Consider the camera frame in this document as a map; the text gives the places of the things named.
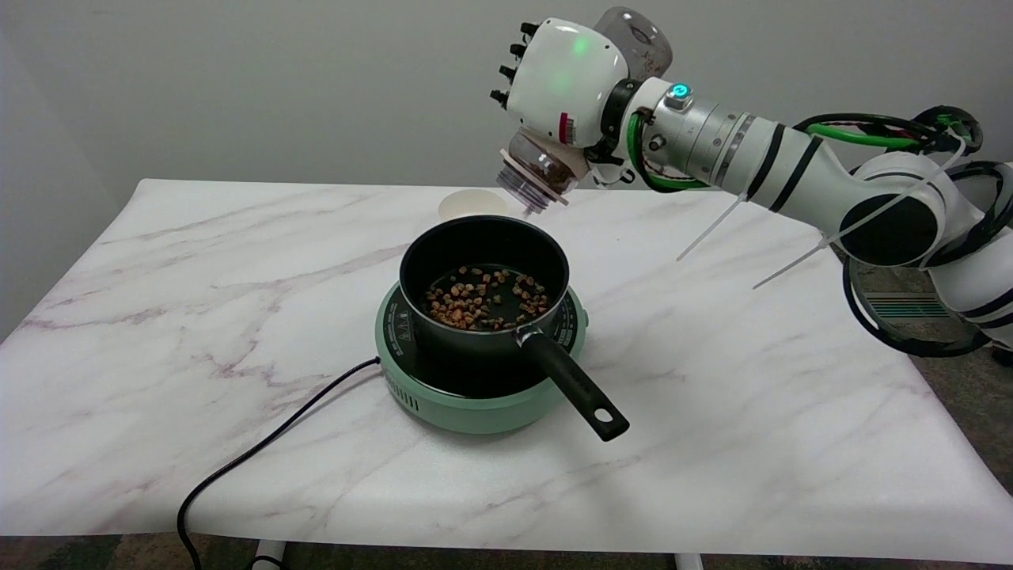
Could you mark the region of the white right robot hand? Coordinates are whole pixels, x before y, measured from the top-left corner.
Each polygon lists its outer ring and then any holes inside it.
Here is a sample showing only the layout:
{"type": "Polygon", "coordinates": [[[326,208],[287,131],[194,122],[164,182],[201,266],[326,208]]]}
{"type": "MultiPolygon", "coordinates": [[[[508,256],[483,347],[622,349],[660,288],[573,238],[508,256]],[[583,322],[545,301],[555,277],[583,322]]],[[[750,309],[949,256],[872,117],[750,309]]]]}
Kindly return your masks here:
{"type": "Polygon", "coordinates": [[[516,66],[499,69],[509,86],[489,97],[529,132],[579,149],[597,145],[605,104],[629,77],[621,51],[597,30],[560,18],[520,29],[524,40],[510,45],[516,66]]]}

